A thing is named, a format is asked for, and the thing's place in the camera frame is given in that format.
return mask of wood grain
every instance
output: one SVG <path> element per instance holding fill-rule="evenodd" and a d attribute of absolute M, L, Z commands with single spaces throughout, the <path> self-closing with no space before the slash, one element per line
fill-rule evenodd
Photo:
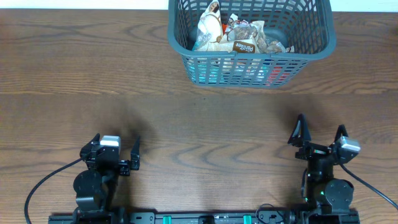
<path fill-rule="evenodd" d="M 141 169 L 116 205 L 166 211 L 255 210 L 300 202 L 305 161 L 286 145 L 305 113 L 314 142 L 339 124 L 363 150 L 347 167 L 398 200 L 397 14 L 335 13 L 335 53 L 277 90 L 200 88 L 166 39 L 165 11 L 0 10 L 0 222 L 23 223 L 31 188 L 74 161 L 96 133 L 141 136 Z M 77 164 L 39 188 L 34 223 L 76 207 Z M 362 223 L 395 223 L 355 186 Z"/>

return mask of mesh basket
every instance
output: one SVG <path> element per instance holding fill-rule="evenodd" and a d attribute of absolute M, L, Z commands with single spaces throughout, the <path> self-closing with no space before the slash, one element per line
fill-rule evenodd
<path fill-rule="evenodd" d="M 244 54 L 191 51 L 201 14 L 211 0 L 169 0 L 170 45 L 197 85 L 277 88 L 312 60 L 329 56 L 336 37 L 329 0 L 219 0 L 221 21 L 265 21 L 264 33 L 295 53 Z"/>

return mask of black cable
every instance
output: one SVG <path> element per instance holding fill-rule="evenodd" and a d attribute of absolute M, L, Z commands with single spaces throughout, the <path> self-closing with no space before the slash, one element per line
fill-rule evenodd
<path fill-rule="evenodd" d="M 397 210 L 398 210 L 398 205 L 391 200 L 389 197 L 387 197 L 386 195 L 384 195 L 383 193 L 381 193 L 378 189 L 374 188 L 372 185 L 368 184 L 366 181 L 364 181 L 363 179 L 357 177 L 355 174 L 353 174 L 351 171 L 349 171 L 344 165 L 343 163 L 340 161 L 339 162 L 341 168 L 347 172 L 347 174 L 349 174 L 350 176 L 354 177 L 354 179 L 356 179 L 358 182 L 360 182 L 361 184 L 367 186 L 369 189 L 373 190 L 376 194 L 380 195 L 382 198 L 384 198 L 385 200 L 387 200 L 392 206 L 394 206 Z"/>
<path fill-rule="evenodd" d="M 304 190 L 305 190 L 305 176 L 306 176 L 306 174 L 307 174 L 307 168 L 305 168 L 305 170 L 303 172 L 303 177 L 302 177 L 302 180 L 301 180 L 301 197 L 302 198 L 305 198 L 304 197 Z"/>
<path fill-rule="evenodd" d="M 75 221 L 77 221 L 77 213 L 79 212 L 79 207 L 75 208 L 75 210 L 72 213 L 72 220 L 73 222 L 71 224 L 75 224 Z"/>
<path fill-rule="evenodd" d="M 259 220 L 259 222 L 261 222 L 262 224 L 269 224 L 269 223 L 266 223 L 266 222 L 262 221 L 262 220 L 259 218 L 259 209 L 262 208 L 263 206 L 266 206 L 266 205 L 271 206 L 272 208 L 275 208 L 275 206 L 273 206 L 273 205 L 271 205 L 271 204 L 269 204 L 269 203 L 263 203 L 262 205 L 259 206 L 259 208 L 257 208 L 257 210 L 256 210 L 256 218 L 257 218 L 257 219 Z M 279 222 L 276 222 L 276 223 L 282 223 L 282 222 L 284 221 L 284 216 L 283 216 L 279 211 L 275 211 L 275 212 L 277 212 L 278 215 L 282 218 L 282 221 L 279 221 Z"/>
<path fill-rule="evenodd" d="M 28 195 L 27 198 L 26 198 L 26 201 L 25 201 L 25 208 L 24 208 L 25 219 L 26 219 L 26 222 L 27 222 L 28 224 L 32 224 L 32 222 L 30 221 L 30 218 L 29 218 L 29 213 L 28 213 L 27 208 L 28 208 L 28 206 L 29 206 L 30 198 L 32 198 L 33 193 L 34 193 L 34 192 L 40 187 L 40 185 L 42 185 L 48 178 L 52 177 L 54 174 L 56 174 L 56 173 L 58 173 L 58 172 L 60 172 L 60 171 L 63 171 L 64 169 L 66 169 L 66 168 L 68 168 L 68 167 L 71 167 L 71 166 L 75 165 L 76 163 L 82 161 L 83 159 L 85 159 L 85 157 L 84 157 L 84 158 L 80 158 L 80 159 L 78 159 L 78 160 L 76 160 L 76 161 L 74 161 L 74 162 L 71 162 L 71 163 L 69 163 L 68 165 L 65 165 L 65 166 L 63 166 L 63 167 L 57 169 L 56 171 L 53 171 L 51 174 L 47 175 L 47 176 L 44 177 L 39 183 L 37 183 L 36 186 L 30 191 L 29 195 Z"/>

